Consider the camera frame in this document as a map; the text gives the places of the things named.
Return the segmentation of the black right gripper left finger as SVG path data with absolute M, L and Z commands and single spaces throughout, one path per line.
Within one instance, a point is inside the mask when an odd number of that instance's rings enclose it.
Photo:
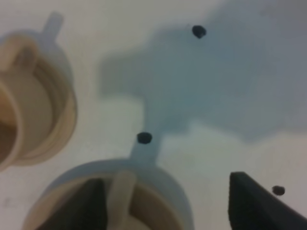
M 105 230 L 107 226 L 105 184 L 88 180 L 59 211 L 53 230 Z

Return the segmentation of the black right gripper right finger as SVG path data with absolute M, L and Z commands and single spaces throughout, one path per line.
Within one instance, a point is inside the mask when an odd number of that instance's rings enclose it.
M 228 218 L 233 230 L 305 230 L 303 217 L 244 172 L 232 172 Z

